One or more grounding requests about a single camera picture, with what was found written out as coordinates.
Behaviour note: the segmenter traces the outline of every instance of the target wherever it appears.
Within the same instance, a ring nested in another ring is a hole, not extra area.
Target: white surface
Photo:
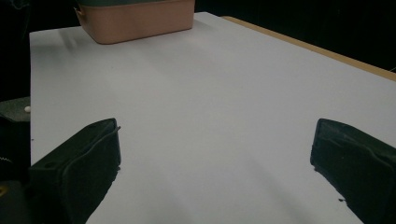
[[[207,13],[102,46],[31,34],[32,158],[116,118],[121,170],[89,223],[361,223],[309,163],[319,118],[396,146],[396,83]]]

